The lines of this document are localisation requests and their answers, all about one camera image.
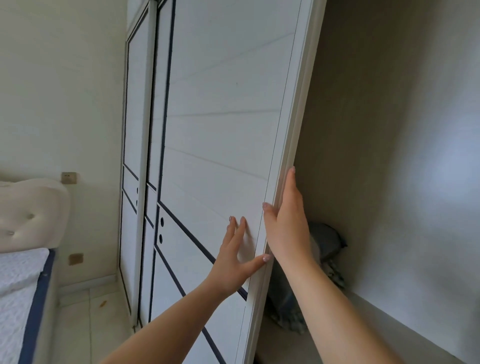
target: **mattress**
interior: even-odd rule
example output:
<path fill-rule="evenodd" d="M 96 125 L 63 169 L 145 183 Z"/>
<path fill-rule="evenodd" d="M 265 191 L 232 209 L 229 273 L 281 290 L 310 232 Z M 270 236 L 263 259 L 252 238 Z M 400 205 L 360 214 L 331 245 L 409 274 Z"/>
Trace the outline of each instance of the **mattress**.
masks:
<path fill-rule="evenodd" d="M 46 248 L 0 254 L 0 363 L 31 364 L 55 256 Z"/>

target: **wall socket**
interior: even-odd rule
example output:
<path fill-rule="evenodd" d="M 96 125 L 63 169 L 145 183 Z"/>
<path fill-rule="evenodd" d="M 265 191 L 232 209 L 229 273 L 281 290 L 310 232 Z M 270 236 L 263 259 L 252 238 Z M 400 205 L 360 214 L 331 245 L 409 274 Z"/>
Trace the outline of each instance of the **wall socket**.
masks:
<path fill-rule="evenodd" d="M 62 172 L 61 182 L 63 184 L 77 184 L 77 172 Z"/>

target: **floor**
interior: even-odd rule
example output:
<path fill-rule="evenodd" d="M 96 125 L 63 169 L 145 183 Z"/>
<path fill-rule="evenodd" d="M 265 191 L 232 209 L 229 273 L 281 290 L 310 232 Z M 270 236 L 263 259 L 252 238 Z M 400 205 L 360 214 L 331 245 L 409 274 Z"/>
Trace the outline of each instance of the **floor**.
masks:
<path fill-rule="evenodd" d="M 98 364 L 131 334 L 117 282 L 61 296 L 52 364 Z"/>

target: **right hand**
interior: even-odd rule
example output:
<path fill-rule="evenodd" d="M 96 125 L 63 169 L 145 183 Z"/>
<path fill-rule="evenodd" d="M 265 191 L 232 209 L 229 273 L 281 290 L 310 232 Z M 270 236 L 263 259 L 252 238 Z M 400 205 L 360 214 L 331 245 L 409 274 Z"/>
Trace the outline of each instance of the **right hand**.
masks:
<path fill-rule="evenodd" d="M 295 167 L 288 171 L 278 212 L 266 202 L 263 210 L 268 245 L 280 265 L 286 268 L 313 261 L 303 199 L 295 182 Z"/>

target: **tufted headboard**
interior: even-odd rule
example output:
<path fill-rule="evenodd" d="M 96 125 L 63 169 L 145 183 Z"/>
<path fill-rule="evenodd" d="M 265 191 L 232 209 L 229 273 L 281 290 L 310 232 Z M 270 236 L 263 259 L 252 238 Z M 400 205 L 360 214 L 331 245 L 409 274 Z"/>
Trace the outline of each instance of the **tufted headboard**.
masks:
<path fill-rule="evenodd" d="M 0 253 L 58 247 L 69 212 L 69 194 L 60 182 L 0 182 Z"/>

